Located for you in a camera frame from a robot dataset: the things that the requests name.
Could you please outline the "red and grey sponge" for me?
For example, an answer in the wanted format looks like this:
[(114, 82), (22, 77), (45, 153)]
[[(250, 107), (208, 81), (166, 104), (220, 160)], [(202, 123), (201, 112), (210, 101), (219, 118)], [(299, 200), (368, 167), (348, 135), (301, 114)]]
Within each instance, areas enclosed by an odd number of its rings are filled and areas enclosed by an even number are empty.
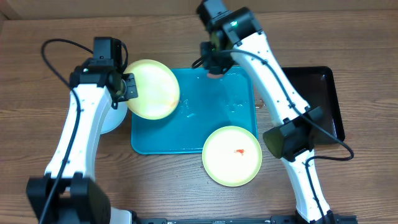
[(219, 78), (222, 78), (223, 76), (224, 76), (223, 74), (215, 75), (215, 74), (212, 74), (212, 73), (207, 73), (207, 77), (211, 78), (211, 79), (219, 79)]

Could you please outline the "light blue round plate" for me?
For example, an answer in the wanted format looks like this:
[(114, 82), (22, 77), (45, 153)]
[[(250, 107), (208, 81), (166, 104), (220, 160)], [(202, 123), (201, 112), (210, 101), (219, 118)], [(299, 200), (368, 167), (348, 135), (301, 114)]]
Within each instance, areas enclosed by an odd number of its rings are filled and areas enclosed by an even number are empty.
[(125, 119), (128, 107), (125, 102), (118, 104), (117, 109), (110, 108), (107, 112), (101, 128), (101, 134), (106, 134), (116, 129)]

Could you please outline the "yellow-green plate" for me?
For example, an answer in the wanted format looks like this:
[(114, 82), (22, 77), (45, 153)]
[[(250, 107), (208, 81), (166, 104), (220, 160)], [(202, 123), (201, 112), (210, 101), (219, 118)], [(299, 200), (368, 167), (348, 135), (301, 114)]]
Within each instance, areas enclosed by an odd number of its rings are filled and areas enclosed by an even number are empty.
[(157, 120), (170, 115), (180, 101), (180, 87), (174, 73), (164, 64), (150, 59), (135, 61), (125, 73), (133, 73), (137, 97), (127, 107), (144, 119)]
[(202, 150), (206, 173), (217, 183), (239, 187), (252, 181), (262, 164), (257, 138), (238, 126), (225, 126), (210, 134)]

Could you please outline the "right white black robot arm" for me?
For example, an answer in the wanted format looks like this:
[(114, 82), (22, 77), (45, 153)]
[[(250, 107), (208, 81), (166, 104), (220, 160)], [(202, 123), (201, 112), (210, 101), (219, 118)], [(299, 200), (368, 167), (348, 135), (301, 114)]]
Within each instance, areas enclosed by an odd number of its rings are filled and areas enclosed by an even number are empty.
[(296, 200), (299, 223), (335, 223), (314, 162), (313, 131), (322, 109), (311, 108), (281, 69), (267, 36), (252, 11), (230, 11), (221, 0), (203, 0), (196, 9), (209, 40), (192, 65), (214, 75), (239, 65), (250, 77), (269, 111), (273, 128), (262, 137), (270, 153), (284, 164)]

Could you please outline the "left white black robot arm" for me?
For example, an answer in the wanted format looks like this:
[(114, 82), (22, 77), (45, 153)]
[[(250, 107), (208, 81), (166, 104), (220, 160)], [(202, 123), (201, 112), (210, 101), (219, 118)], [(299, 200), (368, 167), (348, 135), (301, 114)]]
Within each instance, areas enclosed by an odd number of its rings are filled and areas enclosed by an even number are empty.
[(95, 182), (95, 160), (110, 110), (137, 97), (133, 73), (126, 73), (125, 43), (96, 37), (91, 57), (68, 80), (70, 104), (55, 154), (41, 178), (31, 177), (26, 194), (39, 223), (137, 223), (136, 213), (111, 206)]

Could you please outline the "teal plastic serving tray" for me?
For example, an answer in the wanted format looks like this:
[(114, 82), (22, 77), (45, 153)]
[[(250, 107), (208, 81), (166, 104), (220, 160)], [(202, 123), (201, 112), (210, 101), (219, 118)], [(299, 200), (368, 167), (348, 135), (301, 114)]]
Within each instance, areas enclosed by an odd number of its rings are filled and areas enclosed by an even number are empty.
[(241, 67), (219, 79), (202, 68), (174, 68), (180, 101), (169, 116), (149, 120), (132, 116), (131, 146), (139, 154), (200, 153), (206, 139), (224, 126), (258, 135), (252, 81)]

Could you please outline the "black rectangular water tray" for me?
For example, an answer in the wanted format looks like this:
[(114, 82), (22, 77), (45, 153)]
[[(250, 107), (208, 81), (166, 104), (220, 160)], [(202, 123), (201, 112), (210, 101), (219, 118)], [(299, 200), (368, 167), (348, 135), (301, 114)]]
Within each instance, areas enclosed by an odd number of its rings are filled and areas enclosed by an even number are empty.
[(282, 70), (311, 108), (322, 109), (323, 118), (317, 124), (335, 138), (344, 141), (345, 131), (331, 68), (284, 67)]

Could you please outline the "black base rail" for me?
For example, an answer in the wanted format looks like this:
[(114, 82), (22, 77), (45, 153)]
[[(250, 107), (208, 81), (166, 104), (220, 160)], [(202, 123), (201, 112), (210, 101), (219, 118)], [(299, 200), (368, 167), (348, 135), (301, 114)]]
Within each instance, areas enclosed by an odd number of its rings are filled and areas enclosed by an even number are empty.
[[(329, 214), (326, 223), (358, 224), (356, 216), (341, 216)], [(295, 224), (307, 223), (296, 215), (274, 215), (269, 218), (215, 218), (215, 219), (179, 219), (166, 218), (137, 218), (133, 223), (140, 224)], [(310, 223), (324, 223), (322, 220)]]

